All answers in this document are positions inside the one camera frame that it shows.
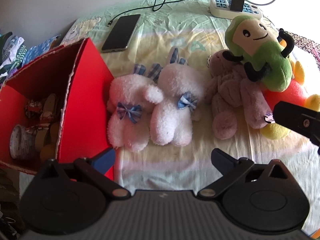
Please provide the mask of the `yellow tiger plush toy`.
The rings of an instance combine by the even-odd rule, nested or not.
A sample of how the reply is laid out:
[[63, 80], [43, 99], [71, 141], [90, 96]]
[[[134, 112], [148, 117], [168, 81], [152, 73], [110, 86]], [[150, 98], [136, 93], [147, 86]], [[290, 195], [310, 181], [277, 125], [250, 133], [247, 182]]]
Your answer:
[[[308, 109], [319, 111], [319, 95], [308, 95], [304, 87], [305, 73], [299, 61], [293, 61], [290, 56], [293, 78], [289, 87], [283, 92], [272, 92], [266, 88], [262, 89], [263, 96], [271, 110], [279, 101], [286, 101], [295, 105], [303, 106]], [[260, 129], [260, 133], [272, 140], [286, 137], [290, 130], [278, 124], [267, 124]]]

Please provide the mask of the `pink plush teddy bear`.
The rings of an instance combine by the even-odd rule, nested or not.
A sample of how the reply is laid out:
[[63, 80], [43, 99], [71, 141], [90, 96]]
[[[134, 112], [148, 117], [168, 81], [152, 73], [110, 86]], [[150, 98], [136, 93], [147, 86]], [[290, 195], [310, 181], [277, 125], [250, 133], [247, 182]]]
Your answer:
[[245, 120], [253, 129], [264, 128], [265, 114], [271, 111], [259, 86], [247, 78], [243, 64], [226, 59], [228, 53], [220, 50], [208, 57], [212, 79], [205, 102], [211, 104], [213, 133], [221, 140], [233, 137], [238, 129], [235, 108], [244, 109]]

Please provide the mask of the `green avocado plush toy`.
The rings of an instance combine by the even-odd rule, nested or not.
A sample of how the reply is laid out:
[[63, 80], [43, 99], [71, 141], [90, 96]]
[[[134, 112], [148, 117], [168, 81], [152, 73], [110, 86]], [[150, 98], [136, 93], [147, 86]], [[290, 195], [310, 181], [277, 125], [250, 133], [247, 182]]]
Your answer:
[[272, 92], [285, 91], [293, 77], [289, 55], [295, 46], [283, 29], [276, 37], [260, 20], [240, 15], [231, 20], [225, 32], [228, 50], [223, 57], [240, 62], [252, 82], [261, 82]]

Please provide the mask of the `white plush rabbit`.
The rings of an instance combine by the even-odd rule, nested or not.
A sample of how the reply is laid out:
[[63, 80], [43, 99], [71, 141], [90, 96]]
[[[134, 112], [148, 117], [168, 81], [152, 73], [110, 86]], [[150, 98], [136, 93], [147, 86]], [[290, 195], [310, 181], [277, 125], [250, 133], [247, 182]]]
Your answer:
[[177, 47], [172, 47], [157, 85], [144, 92], [145, 99], [155, 104], [150, 119], [154, 144], [186, 146], [191, 142], [193, 121], [200, 118], [197, 107], [204, 100], [205, 86], [204, 76], [180, 57]]
[[153, 64], [148, 73], [142, 64], [135, 64], [133, 73], [116, 77], [110, 86], [107, 110], [112, 113], [107, 137], [113, 148], [124, 147], [140, 152], [150, 139], [150, 118], [155, 105], [144, 99], [148, 85], [155, 85], [162, 70]]

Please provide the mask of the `brown gourd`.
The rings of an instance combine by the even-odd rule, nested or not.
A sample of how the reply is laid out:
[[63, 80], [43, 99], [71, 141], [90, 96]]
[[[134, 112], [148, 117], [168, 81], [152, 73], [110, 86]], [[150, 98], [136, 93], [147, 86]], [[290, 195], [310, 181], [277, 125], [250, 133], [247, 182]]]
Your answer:
[[56, 144], [60, 130], [60, 116], [57, 113], [58, 98], [50, 94], [46, 99], [35, 137], [35, 150], [39, 152], [40, 161], [55, 159]]

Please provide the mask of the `brown patterned side table cloth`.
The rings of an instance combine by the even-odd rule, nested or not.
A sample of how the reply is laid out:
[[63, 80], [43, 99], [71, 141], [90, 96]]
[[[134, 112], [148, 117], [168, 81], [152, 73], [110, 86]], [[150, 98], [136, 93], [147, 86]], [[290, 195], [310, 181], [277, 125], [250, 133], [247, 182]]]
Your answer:
[[306, 51], [314, 57], [317, 67], [319, 68], [319, 43], [316, 43], [313, 40], [291, 33], [289, 31], [287, 33], [292, 36], [292, 38], [295, 41], [295, 45], [298, 48], [302, 49], [303, 51]]

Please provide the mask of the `patterned ceramic cup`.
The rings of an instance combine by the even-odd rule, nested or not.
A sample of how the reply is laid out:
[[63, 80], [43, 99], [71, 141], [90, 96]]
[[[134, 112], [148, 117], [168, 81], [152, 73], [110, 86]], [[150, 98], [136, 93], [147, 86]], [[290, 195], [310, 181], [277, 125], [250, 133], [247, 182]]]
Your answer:
[[35, 135], [24, 126], [16, 125], [10, 136], [9, 152], [15, 160], [32, 159], [35, 155]]

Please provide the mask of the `red cardboard box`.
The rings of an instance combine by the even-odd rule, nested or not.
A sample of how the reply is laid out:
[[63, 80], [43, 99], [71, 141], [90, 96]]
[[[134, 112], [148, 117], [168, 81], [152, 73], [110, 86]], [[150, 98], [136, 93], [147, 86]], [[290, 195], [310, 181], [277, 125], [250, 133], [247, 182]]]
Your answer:
[[29, 100], [42, 100], [50, 94], [60, 99], [60, 130], [55, 158], [71, 163], [91, 158], [109, 148], [106, 104], [113, 75], [99, 51], [86, 38], [57, 47], [17, 71], [1, 87], [1, 167], [35, 174], [39, 158], [14, 160], [9, 152], [16, 125], [34, 126], [25, 114]]

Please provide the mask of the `black smartphone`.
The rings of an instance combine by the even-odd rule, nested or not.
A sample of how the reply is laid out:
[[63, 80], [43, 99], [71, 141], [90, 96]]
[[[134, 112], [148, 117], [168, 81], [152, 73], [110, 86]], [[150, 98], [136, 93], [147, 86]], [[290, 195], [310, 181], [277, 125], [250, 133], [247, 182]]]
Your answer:
[[139, 19], [140, 14], [120, 17], [110, 31], [101, 51], [111, 53], [127, 50]]

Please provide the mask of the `blue patterned towel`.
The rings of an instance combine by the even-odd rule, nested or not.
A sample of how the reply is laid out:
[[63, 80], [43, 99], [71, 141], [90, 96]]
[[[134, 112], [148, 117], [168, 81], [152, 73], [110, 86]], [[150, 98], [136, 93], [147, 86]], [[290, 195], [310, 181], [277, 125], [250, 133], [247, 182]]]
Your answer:
[[22, 67], [28, 64], [29, 62], [33, 61], [35, 58], [47, 53], [52, 48], [54, 48], [57, 44], [59, 37], [59, 35], [56, 35], [43, 41], [41, 44], [32, 46], [25, 54], [25, 57], [22, 61]]

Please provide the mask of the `white power strip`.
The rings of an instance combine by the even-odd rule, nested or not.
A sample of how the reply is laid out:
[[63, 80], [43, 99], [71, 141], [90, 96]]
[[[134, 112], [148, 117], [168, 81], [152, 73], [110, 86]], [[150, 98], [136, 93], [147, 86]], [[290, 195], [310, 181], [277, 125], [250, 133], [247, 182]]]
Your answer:
[[259, 20], [263, 17], [262, 11], [258, 7], [247, 2], [244, 3], [242, 11], [232, 11], [229, 0], [210, 0], [209, 11], [214, 17], [229, 20], [240, 15], [252, 16]]

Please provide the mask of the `pile of folded clothes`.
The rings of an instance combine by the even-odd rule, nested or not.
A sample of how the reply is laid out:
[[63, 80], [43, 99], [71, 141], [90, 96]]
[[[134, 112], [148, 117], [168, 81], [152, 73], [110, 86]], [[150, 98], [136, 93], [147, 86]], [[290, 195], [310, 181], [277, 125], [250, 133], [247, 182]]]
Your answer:
[[1, 35], [1, 85], [21, 68], [26, 53], [23, 37], [11, 31]]

